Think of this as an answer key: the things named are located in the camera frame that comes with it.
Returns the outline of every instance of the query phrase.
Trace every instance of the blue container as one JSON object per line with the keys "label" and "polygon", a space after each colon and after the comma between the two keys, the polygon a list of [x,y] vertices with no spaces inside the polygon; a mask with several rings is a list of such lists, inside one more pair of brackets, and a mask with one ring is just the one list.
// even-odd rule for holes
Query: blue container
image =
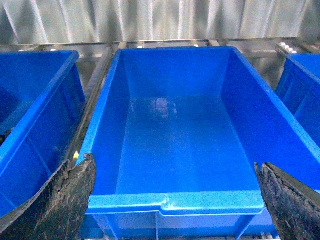
{"label": "blue container", "polygon": [[276,94],[320,146],[320,54],[289,55]]}
{"label": "blue container", "polygon": [[58,168],[82,116],[76,51],[0,54],[0,217]]}
{"label": "blue container", "polygon": [[265,210],[254,162],[320,183],[320,149],[233,47],[118,51],[84,153],[86,214],[116,239],[239,238]]}

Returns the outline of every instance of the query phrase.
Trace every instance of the metal shelf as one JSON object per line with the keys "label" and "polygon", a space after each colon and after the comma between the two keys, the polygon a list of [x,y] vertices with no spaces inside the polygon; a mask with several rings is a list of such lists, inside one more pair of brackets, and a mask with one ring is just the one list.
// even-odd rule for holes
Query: metal shelf
{"label": "metal shelf", "polygon": [[[80,151],[94,108],[103,87],[114,53],[119,49],[167,48],[167,47],[217,47],[232,46],[250,61],[264,80],[276,89],[283,72],[285,56],[292,51],[297,53],[320,53],[320,43],[308,44],[298,38],[258,38],[258,39],[186,39],[130,41],[112,43],[79,44],[32,44],[0,45],[0,52],[24,51],[78,51],[80,58],[77,67],[81,84],[86,95],[86,108],[75,137],[65,156],[72,159]],[[199,238],[200,240],[233,240],[232,237]],[[242,240],[272,239],[269,235],[242,237]]]}

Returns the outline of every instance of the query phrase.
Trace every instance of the metal panel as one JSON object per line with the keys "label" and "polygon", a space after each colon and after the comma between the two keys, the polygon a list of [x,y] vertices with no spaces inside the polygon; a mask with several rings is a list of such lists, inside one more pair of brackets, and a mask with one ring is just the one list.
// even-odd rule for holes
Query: metal panel
{"label": "metal panel", "polygon": [[0,44],[302,37],[318,0],[2,0]]}

